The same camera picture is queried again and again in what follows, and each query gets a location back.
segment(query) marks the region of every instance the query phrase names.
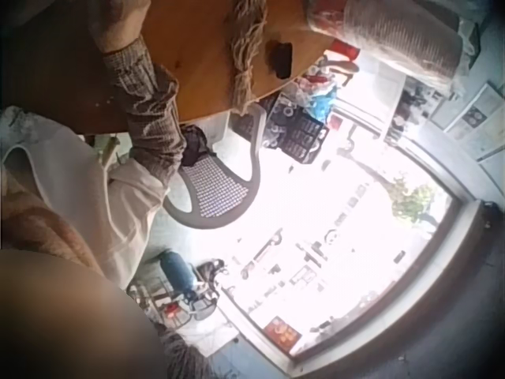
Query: chair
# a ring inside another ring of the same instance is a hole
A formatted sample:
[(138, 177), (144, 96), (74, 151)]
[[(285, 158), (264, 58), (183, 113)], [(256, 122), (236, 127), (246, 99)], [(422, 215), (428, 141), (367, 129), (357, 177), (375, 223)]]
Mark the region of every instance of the chair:
[(181, 167), (179, 174), (191, 200), (191, 212), (183, 212), (167, 197), (163, 207), (179, 223), (196, 229), (216, 229), (242, 216), (260, 188), (260, 148), (267, 121), (267, 112), (258, 104), (251, 104), (252, 116), (251, 179), (236, 175), (217, 156), (206, 156), (193, 167)]

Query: white shirt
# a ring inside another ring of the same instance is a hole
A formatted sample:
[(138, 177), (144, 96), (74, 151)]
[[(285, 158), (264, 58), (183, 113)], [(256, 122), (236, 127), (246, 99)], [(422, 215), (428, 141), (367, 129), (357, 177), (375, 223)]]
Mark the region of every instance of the white shirt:
[(47, 206), (76, 228), (105, 276), (125, 289), (167, 186), (134, 159), (106, 172), (72, 130), (17, 107), (2, 113), (0, 141), (2, 163), (15, 148), (26, 152)]

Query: plaid shirt sleeve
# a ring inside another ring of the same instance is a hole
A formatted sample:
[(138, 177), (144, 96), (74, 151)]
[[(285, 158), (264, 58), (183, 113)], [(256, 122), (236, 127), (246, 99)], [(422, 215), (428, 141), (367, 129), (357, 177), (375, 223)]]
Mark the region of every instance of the plaid shirt sleeve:
[(103, 59), (128, 120), (130, 156), (168, 186), (185, 149), (175, 103), (177, 81), (152, 64), (142, 37)]

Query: round table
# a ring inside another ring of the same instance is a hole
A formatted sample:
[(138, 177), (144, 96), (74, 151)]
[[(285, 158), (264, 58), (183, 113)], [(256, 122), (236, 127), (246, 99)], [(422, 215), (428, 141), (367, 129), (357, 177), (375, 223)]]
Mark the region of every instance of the round table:
[[(77, 133), (124, 132), (85, 6), (84, 0), (56, 2), (3, 41), (2, 106), (17, 105)], [(179, 80), (181, 122), (230, 109), (230, 11), (231, 0), (152, 0), (143, 35), (153, 61)], [(323, 55), (332, 38), (309, 30), (301, 0), (268, 0), (264, 43), (254, 60), (257, 98), (290, 80), (269, 70), (270, 41), (293, 44), (292, 79)]]

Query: window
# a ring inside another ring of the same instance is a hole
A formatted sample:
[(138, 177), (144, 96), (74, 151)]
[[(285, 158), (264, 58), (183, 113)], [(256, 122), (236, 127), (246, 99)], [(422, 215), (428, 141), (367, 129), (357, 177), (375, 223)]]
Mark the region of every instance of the window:
[(337, 335), (422, 254), (452, 198), (408, 156), (344, 120), (312, 165), (279, 178), (276, 228), (221, 278), (249, 320), (291, 357)]

